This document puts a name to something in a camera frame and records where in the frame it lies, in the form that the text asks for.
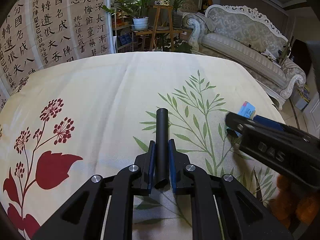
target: sofa backrest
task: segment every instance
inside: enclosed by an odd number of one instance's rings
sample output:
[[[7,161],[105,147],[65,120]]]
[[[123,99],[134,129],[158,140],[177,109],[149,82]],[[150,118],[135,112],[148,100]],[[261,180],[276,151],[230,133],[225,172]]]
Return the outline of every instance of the sofa backrest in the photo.
[[[216,26],[215,33],[244,43],[264,52],[268,49],[275,57],[278,50],[283,50],[288,39],[274,27],[268,18],[258,12],[257,8],[247,6],[221,6],[214,4],[208,7],[205,16],[211,18]]]

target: sofa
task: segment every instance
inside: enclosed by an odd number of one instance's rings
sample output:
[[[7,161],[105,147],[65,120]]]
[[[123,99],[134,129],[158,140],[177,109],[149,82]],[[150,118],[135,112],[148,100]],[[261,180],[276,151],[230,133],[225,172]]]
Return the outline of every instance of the sofa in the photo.
[[[213,31],[208,21],[214,24]],[[280,66],[261,54],[268,49],[279,58],[288,39],[257,8],[215,4],[205,16],[184,13],[183,26],[192,29],[188,39],[192,53],[239,63],[278,101],[279,110],[294,87],[304,87],[306,74],[298,65],[287,58]]]

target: sofa armrest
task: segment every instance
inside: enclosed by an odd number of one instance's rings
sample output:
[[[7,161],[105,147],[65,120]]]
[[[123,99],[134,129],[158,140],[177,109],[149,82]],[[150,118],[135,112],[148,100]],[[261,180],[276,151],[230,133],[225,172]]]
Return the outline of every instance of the sofa armrest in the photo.
[[[201,44],[202,38],[210,32],[205,22],[193,13],[185,13],[182,25],[183,27],[192,29],[188,44],[192,46],[192,50],[199,51],[199,44]]]
[[[292,94],[294,85],[297,85],[297,87],[301,89],[304,87],[304,84],[306,83],[306,74],[297,64],[288,58],[281,68],[287,78],[288,85],[280,92],[280,96],[284,99],[288,99]]]

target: red leaf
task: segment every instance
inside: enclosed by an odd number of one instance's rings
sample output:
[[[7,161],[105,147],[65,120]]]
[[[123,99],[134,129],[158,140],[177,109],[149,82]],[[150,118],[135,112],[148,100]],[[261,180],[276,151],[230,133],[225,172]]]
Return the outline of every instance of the red leaf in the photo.
[[[36,182],[43,189],[52,189],[69,177],[68,171],[71,165],[78,160],[83,160],[80,156],[44,152],[37,163]]]
[[[27,235],[31,239],[35,232],[40,228],[39,223],[33,216],[26,214],[26,217],[23,219],[24,227],[27,232]]]
[[[23,226],[23,220],[22,217],[20,216],[20,214],[18,213],[17,209],[15,208],[14,205],[12,205],[11,203],[9,203],[9,207],[8,207],[8,217],[11,220],[12,224],[14,224],[14,226],[20,230],[24,229]]]
[[[9,169],[9,178],[4,180],[3,192],[7,191],[9,198],[20,205],[16,183],[11,175],[11,167]]]

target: tablecloth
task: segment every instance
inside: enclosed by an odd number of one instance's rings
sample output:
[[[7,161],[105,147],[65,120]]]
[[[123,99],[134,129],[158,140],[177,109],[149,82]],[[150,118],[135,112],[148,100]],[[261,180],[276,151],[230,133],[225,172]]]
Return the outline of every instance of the tablecloth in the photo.
[[[115,175],[146,152],[165,107],[178,151],[209,174],[233,174],[266,204],[277,173],[238,151],[225,130],[225,115],[244,101],[283,122],[254,78],[222,58],[133,52],[35,72],[0,113],[0,201],[31,238],[93,174]],[[153,189],[134,207],[133,239],[192,239],[188,196]]]

